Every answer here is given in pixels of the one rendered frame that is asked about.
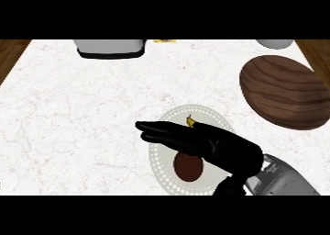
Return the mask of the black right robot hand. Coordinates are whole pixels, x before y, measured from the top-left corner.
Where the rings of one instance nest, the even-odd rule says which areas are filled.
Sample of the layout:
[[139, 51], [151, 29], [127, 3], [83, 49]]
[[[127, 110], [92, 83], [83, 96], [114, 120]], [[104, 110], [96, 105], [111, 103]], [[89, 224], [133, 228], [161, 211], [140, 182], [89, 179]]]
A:
[[263, 167], [264, 154], [248, 139], [205, 123], [191, 127], [168, 121], [137, 121], [140, 138], [165, 145], [191, 156], [198, 156], [229, 173], [220, 182], [214, 196], [245, 196], [244, 185]]

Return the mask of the white round placemat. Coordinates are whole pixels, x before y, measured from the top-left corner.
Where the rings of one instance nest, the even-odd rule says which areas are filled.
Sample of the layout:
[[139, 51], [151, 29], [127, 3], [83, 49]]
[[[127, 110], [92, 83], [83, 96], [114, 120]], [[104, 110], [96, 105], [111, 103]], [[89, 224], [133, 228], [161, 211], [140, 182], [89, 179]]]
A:
[[[186, 125], [188, 117], [220, 129], [235, 131], [223, 115], [208, 106], [196, 104], [177, 106], [162, 115], [160, 120]], [[210, 162], [204, 162], [204, 172], [199, 179], [193, 182], [183, 181], [174, 172], [176, 154], [177, 151], [167, 146], [149, 144], [151, 166], [161, 187], [174, 196], [211, 196], [220, 182], [230, 173]]]

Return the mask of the brown wooden bowl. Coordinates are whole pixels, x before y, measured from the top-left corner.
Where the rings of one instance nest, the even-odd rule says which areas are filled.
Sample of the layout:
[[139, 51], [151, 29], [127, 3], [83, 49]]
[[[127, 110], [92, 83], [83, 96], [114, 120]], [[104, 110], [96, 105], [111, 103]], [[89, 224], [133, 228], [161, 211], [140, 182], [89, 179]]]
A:
[[242, 66], [239, 86], [251, 108], [275, 125], [313, 130], [329, 121], [329, 90], [319, 75], [294, 59], [257, 56]]

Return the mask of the brown oval fruit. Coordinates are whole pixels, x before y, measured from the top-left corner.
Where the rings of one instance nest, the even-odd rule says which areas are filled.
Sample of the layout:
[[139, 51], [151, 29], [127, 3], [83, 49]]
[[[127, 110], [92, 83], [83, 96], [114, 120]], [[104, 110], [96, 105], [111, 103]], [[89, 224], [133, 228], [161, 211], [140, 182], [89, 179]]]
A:
[[185, 182], [195, 182], [204, 173], [204, 160], [179, 152], [174, 156], [174, 172]]

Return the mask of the pale grey round object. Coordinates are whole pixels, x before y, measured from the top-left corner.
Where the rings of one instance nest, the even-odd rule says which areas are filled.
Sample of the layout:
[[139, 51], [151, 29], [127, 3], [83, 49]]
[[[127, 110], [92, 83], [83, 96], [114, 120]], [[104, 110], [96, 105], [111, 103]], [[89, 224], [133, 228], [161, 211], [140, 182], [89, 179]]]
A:
[[257, 42], [266, 48], [282, 50], [291, 46], [294, 40], [292, 39], [260, 39]]

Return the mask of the grey appliance with black base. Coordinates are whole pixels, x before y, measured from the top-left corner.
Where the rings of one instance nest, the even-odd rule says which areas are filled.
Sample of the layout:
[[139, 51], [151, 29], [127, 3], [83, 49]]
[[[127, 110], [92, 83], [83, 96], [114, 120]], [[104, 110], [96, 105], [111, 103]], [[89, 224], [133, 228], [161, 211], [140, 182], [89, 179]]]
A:
[[139, 58], [145, 39], [76, 39], [77, 52], [86, 59], [120, 60]]

